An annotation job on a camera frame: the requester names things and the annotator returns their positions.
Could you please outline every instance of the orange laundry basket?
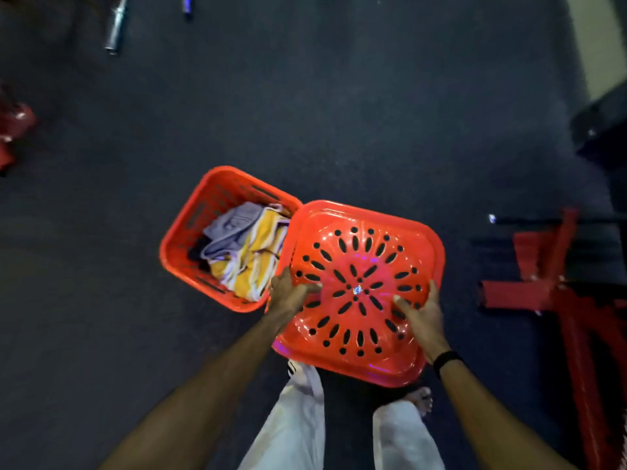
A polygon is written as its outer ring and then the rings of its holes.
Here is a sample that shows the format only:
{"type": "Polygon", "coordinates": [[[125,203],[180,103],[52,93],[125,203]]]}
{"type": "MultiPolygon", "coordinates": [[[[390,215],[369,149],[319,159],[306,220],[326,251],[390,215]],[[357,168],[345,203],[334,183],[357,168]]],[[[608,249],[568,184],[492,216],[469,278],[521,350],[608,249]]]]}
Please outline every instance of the orange laundry basket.
{"type": "Polygon", "coordinates": [[[159,256],[163,267],[233,311],[258,309],[268,299],[266,291],[258,302],[236,297],[210,273],[187,258],[187,252],[202,236],[202,230],[215,218],[246,201],[281,204],[294,214],[303,204],[294,196],[258,180],[237,168],[219,166],[210,170],[198,184],[182,211],[161,241],[159,256]]]}
{"type": "Polygon", "coordinates": [[[419,222],[329,201],[294,215],[278,264],[295,284],[321,281],[274,342],[287,358],[385,387],[414,382],[425,364],[398,294],[420,307],[440,285],[444,247],[419,222]]]}

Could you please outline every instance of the gray carpet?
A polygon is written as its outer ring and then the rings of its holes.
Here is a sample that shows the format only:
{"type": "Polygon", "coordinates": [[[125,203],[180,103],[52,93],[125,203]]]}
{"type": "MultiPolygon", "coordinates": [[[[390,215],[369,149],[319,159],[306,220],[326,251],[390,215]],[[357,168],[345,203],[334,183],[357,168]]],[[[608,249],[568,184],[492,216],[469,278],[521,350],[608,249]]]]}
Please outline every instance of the gray carpet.
{"type": "MultiPolygon", "coordinates": [[[[511,215],[611,212],[573,154],[584,102],[561,0],[131,0],[107,58],[87,14],[9,13],[0,73],[41,117],[0,179],[0,467],[98,465],[145,412],[260,317],[169,275],[162,236],[203,173],[233,165],[303,202],[424,222],[444,242],[451,343],[485,385],[579,462],[568,374],[549,317],[480,312],[479,279],[516,276],[511,215]]],[[[588,232],[622,280],[611,228],[588,232]]],[[[371,412],[394,393],[321,372],[327,469],[371,469],[371,412]]],[[[286,382],[264,361],[209,468],[235,469],[286,382]]],[[[432,371],[427,426],[449,469],[476,461],[432,371]]]]}

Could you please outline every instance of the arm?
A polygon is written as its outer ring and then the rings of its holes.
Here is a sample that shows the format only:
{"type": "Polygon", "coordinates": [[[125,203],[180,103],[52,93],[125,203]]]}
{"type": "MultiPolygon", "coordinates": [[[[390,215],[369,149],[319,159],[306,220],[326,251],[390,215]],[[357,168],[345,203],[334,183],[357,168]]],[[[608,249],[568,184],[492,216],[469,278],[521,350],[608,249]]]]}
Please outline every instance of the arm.
{"type": "Polygon", "coordinates": [[[272,279],[272,301],[261,321],[146,415],[100,470],[202,469],[222,428],[272,342],[315,284],[294,287],[289,268],[272,279]]]}
{"type": "MultiPolygon", "coordinates": [[[[394,297],[396,306],[407,315],[412,331],[433,364],[435,358],[450,350],[444,337],[443,315],[438,289],[429,284],[429,299],[420,310],[394,297]]],[[[449,361],[440,376],[464,433],[481,466],[486,470],[576,470],[538,435],[516,419],[461,361],[449,361]]]]}

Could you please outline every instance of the leg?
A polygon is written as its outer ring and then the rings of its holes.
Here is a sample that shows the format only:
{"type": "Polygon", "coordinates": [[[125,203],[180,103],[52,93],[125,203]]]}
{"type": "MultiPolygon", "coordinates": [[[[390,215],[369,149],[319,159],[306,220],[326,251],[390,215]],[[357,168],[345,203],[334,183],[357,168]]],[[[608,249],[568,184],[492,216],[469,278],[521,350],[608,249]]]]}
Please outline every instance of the leg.
{"type": "Polygon", "coordinates": [[[324,394],[313,366],[289,361],[293,372],[239,470],[322,470],[324,394]]]}
{"type": "Polygon", "coordinates": [[[430,409],[431,392],[421,388],[374,412],[376,470],[444,470],[440,452],[421,417],[430,409]]]}

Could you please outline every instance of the purple cloth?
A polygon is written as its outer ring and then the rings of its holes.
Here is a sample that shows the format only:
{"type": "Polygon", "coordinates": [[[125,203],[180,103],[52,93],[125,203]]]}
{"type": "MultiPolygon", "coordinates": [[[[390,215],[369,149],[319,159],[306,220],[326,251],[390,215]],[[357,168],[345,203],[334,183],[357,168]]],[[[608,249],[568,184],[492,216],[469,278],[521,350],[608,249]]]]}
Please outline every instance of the purple cloth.
{"type": "Polygon", "coordinates": [[[200,253],[202,259],[216,259],[230,252],[239,251],[246,242],[248,229],[262,215],[263,206],[247,201],[233,208],[209,224],[203,233],[211,244],[200,253]]]}

